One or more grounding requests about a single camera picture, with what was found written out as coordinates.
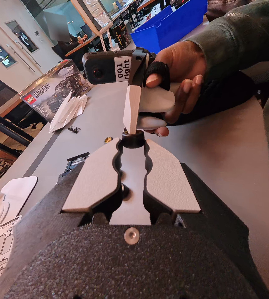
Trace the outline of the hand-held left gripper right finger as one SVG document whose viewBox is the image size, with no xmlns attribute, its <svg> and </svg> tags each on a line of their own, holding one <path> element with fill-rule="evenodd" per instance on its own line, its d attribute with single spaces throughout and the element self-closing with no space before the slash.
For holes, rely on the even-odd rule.
<svg viewBox="0 0 269 299">
<path fill-rule="evenodd" d="M 201 208 L 179 160 L 151 139 L 145 141 L 144 207 L 150 218 L 199 213 Z"/>
</svg>

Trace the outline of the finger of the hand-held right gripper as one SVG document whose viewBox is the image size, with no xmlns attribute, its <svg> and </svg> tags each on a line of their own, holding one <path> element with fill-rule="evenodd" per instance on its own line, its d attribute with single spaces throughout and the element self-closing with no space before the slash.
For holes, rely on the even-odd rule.
<svg viewBox="0 0 269 299">
<path fill-rule="evenodd" d="M 142 88 L 137 85 L 128 85 L 125 99 L 123 123 L 128 134 L 136 134 Z"/>
</svg>

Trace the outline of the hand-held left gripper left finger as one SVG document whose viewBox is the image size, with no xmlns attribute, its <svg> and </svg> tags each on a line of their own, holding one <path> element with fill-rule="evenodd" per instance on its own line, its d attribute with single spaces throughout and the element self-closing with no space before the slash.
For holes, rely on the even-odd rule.
<svg viewBox="0 0 269 299">
<path fill-rule="evenodd" d="M 102 212 L 111 215 L 122 203 L 119 138 L 103 145 L 86 159 L 62 207 L 64 212 Z"/>
</svg>

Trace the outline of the black lego car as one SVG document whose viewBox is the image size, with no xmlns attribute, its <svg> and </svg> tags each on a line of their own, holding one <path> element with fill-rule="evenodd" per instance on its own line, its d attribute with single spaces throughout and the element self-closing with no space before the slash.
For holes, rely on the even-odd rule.
<svg viewBox="0 0 269 299">
<path fill-rule="evenodd" d="M 90 156 L 89 152 L 86 152 L 81 155 L 74 156 L 67 159 L 68 163 L 66 165 L 65 171 L 59 175 L 56 185 L 63 180 L 63 178 L 74 168 L 76 168 L 80 163 L 84 162 Z"/>
</svg>

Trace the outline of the black lego set box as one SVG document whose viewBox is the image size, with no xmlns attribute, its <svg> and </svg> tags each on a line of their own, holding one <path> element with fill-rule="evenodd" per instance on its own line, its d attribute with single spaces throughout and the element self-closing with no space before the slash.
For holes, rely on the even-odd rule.
<svg viewBox="0 0 269 299">
<path fill-rule="evenodd" d="M 65 59 L 22 90 L 20 98 L 51 123 L 64 99 L 90 91 L 86 79 L 71 59 Z"/>
</svg>

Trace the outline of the person's right hand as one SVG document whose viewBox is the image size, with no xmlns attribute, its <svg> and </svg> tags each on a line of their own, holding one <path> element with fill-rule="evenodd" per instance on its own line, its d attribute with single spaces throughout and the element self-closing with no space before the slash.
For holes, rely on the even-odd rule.
<svg viewBox="0 0 269 299">
<path fill-rule="evenodd" d="M 196 105 L 206 73 L 206 60 L 197 44 L 183 41 L 160 51 L 154 62 L 166 64 L 170 71 L 170 81 L 180 83 L 173 109 L 163 114 L 165 121 L 173 124 L 181 113 L 190 113 Z"/>
</svg>

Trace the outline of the wooden office desk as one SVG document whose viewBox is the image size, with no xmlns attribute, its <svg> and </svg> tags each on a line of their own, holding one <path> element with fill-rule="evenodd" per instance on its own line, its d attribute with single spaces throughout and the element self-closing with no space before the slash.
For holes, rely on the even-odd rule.
<svg viewBox="0 0 269 299">
<path fill-rule="evenodd" d="M 113 15 L 113 25 L 117 22 L 122 22 L 124 21 L 124 19 L 122 18 L 122 14 L 125 12 L 129 12 L 128 10 L 122 11 L 121 13 L 116 13 L 115 15 Z M 74 49 L 72 49 L 71 51 L 69 51 L 68 53 L 65 54 L 65 57 L 68 57 L 69 55 L 75 53 L 76 51 L 80 50 L 81 48 L 89 45 L 90 43 L 94 43 L 94 40 L 96 40 L 96 43 L 100 42 L 100 36 L 97 36 L 95 34 L 93 34 L 89 39 L 86 39 L 82 44 L 79 44 L 77 47 L 75 47 Z"/>
</svg>

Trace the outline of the poster board stand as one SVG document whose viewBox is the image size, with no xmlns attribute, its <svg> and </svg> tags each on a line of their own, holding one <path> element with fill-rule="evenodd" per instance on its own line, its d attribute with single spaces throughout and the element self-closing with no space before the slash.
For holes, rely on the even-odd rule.
<svg viewBox="0 0 269 299">
<path fill-rule="evenodd" d="M 78 11 L 84 22 L 89 26 L 91 31 L 99 36 L 103 50 L 106 51 L 103 34 L 107 32 L 110 51 L 113 51 L 113 44 L 109 29 L 113 25 L 112 18 L 105 10 L 103 4 L 99 0 L 71 0 L 71 3 Z"/>
</svg>

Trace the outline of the clear plastic parts bag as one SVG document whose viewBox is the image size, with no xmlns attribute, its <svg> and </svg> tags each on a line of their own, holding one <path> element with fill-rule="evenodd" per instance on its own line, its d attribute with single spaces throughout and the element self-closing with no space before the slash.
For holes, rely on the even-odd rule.
<svg viewBox="0 0 269 299">
<path fill-rule="evenodd" d="M 51 121 L 50 128 L 48 131 L 49 133 L 63 128 L 71 121 L 71 119 L 83 113 L 88 100 L 87 94 L 85 93 L 77 97 L 72 97 L 71 95 L 72 93 L 70 92 L 60 105 L 58 111 L 56 112 L 54 118 Z"/>
</svg>

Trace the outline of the white booklet stand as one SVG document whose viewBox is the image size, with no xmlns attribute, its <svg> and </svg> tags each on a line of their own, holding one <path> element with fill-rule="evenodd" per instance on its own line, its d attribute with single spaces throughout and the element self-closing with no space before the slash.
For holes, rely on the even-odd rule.
<svg viewBox="0 0 269 299">
<path fill-rule="evenodd" d="M 19 215 L 37 182 L 37 176 L 16 178 L 0 190 L 0 225 Z"/>
</svg>

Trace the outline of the blue storage bin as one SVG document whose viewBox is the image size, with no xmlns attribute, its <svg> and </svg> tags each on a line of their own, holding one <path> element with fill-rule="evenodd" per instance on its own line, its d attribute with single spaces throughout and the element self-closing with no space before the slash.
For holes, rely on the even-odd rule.
<svg viewBox="0 0 269 299">
<path fill-rule="evenodd" d="M 203 23 L 206 0 L 190 0 L 175 11 L 168 6 L 131 33 L 136 47 L 157 54 Z"/>
</svg>

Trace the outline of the black dimpled wrist rest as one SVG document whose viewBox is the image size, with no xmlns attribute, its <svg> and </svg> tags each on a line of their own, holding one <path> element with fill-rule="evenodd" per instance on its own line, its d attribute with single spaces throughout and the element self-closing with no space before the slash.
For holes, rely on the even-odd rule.
<svg viewBox="0 0 269 299">
<path fill-rule="evenodd" d="M 178 120 L 167 126 L 178 126 L 228 110 L 248 101 L 256 93 L 254 81 L 241 71 L 203 85 L 199 99 L 189 114 L 180 114 Z"/>
</svg>

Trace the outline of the black tripod stand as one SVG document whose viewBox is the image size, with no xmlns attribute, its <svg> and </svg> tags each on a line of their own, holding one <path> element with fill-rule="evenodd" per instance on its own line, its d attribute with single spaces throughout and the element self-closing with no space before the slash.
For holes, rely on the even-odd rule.
<svg viewBox="0 0 269 299">
<path fill-rule="evenodd" d="M 34 137 L 2 117 L 0 117 L 0 132 L 4 133 L 5 135 L 24 145 L 25 147 L 27 147 L 30 142 L 34 140 Z"/>
</svg>

